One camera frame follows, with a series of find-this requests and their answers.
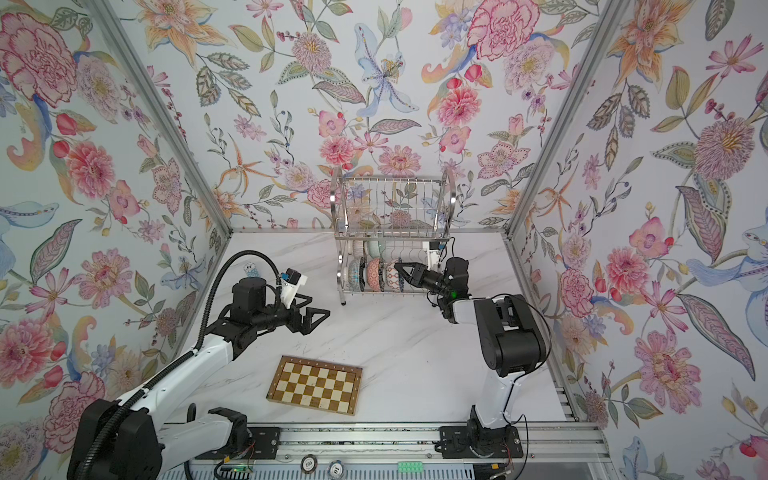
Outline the blue patterned bowl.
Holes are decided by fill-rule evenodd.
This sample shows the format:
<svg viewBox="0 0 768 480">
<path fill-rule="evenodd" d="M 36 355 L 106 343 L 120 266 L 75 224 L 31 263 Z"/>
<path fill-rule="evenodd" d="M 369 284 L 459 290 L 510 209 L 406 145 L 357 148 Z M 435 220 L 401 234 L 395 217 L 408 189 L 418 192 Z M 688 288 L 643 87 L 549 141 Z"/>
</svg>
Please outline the blue patterned bowl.
<svg viewBox="0 0 768 480">
<path fill-rule="evenodd" d="M 398 261 L 387 262 L 384 267 L 385 290 L 387 292 L 404 292 L 404 281 L 397 269 Z"/>
</svg>

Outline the mint green bowl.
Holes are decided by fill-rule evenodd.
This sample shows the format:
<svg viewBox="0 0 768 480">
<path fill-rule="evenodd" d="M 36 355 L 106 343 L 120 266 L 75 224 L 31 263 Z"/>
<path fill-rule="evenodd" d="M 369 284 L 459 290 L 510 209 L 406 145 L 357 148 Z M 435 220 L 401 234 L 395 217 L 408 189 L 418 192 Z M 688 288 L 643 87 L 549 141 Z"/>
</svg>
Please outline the mint green bowl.
<svg viewBox="0 0 768 480">
<path fill-rule="evenodd" d="M 385 244 L 378 239 L 369 239 L 365 243 L 365 251 L 372 259 L 382 259 L 384 255 Z"/>
</svg>

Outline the steel wire dish rack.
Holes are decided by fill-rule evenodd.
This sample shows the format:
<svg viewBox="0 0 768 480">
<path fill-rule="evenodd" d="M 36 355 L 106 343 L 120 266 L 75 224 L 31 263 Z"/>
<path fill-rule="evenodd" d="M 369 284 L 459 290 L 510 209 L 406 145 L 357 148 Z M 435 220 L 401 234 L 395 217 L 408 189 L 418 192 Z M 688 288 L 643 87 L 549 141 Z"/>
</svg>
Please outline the steel wire dish rack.
<svg viewBox="0 0 768 480">
<path fill-rule="evenodd" d="M 422 242 L 440 240 L 446 244 L 458 192 L 455 176 L 393 177 L 386 175 L 354 176 L 336 168 L 330 179 L 330 210 L 337 250 L 336 285 L 341 305 L 353 295 L 403 295 L 425 293 L 404 283 L 404 292 L 352 292 L 347 285 L 347 267 L 352 241 L 378 239 L 385 244 L 382 273 L 387 262 L 419 262 Z"/>
</svg>

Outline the dark petal pattern bowl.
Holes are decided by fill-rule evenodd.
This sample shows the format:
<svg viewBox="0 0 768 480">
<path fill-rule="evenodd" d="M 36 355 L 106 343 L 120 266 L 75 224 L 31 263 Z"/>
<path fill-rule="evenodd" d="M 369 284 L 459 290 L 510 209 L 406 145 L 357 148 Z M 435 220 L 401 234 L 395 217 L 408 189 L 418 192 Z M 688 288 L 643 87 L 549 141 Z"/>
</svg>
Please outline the dark petal pattern bowl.
<svg viewBox="0 0 768 480">
<path fill-rule="evenodd" d="M 365 291 L 365 267 L 366 259 L 364 257 L 353 257 L 347 267 L 347 285 L 352 292 Z"/>
</svg>

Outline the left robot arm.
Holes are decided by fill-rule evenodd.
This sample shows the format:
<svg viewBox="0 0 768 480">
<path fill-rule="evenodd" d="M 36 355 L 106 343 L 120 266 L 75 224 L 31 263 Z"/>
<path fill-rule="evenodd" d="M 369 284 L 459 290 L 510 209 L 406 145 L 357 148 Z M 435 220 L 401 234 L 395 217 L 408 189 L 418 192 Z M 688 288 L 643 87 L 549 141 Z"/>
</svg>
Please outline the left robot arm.
<svg viewBox="0 0 768 480">
<path fill-rule="evenodd" d="M 262 278 L 243 278 L 202 343 L 113 401 L 96 400 L 82 413 L 67 476 L 70 479 L 156 479 L 203 454 L 238 456 L 256 444 L 246 414 L 215 407 L 175 427 L 170 415 L 207 379 L 237 360 L 259 337 L 285 327 L 308 335 L 329 318 L 312 297 Z"/>
</svg>

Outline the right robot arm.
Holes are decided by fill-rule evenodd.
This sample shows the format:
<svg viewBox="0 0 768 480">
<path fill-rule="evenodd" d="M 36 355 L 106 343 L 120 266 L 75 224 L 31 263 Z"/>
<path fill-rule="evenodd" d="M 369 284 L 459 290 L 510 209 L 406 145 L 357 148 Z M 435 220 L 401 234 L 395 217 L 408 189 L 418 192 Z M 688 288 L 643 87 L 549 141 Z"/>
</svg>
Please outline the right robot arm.
<svg viewBox="0 0 768 480">
<path fill-rule="evenodd" d="M 525 379 L 548 360 L 547 341 L 533 309 L 520 294 L 475 297 L 469 289 L 469 262 L 460 257 L 446 261 L 441 272 L 417 262 L 394 264 L 402 281 L 435 297 L 443 318 L 477 329 L 480 352 L 488 368 L 478 402 L 466 425 L 446 432 L 440 449 L 446 458 L 470 452 L 488 458 L 514 443 L 512 407 Z"/>
</svg>

